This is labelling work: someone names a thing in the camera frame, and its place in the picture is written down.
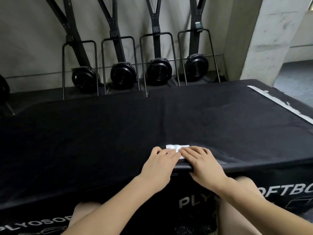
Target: black fabric cover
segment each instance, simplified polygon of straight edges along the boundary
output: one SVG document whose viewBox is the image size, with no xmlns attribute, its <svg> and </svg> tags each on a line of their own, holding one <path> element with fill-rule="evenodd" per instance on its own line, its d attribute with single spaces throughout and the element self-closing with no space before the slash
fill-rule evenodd
<svg viewBox="0 0 313 235">
<path fill-rule="evenodd" d="M 312 163 L 313 126 L 247 85 L 313 117 L 242 80 L 42 103 L 0 120 L 0 209 L 125 182 L 166 144 L 207 147 L 227 173 Z"/>
</svg>

